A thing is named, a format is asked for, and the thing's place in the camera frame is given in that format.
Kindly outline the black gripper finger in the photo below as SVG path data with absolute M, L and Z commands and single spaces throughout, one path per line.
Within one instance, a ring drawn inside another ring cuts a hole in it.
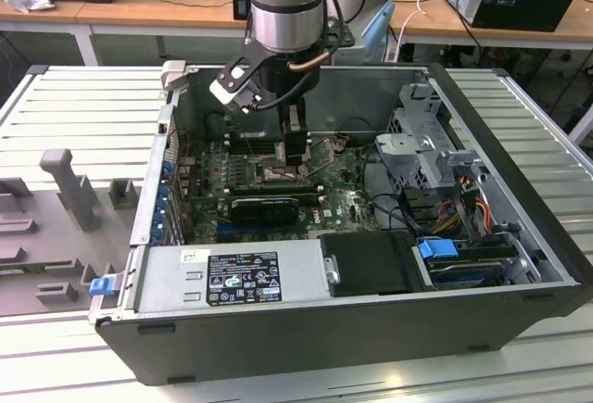
M 284 143 L 284 158 L 287 166 L 298 166 L 306 152 L 308 126 L 304 102 L 282 105 L 279 109 L 280 126 Z

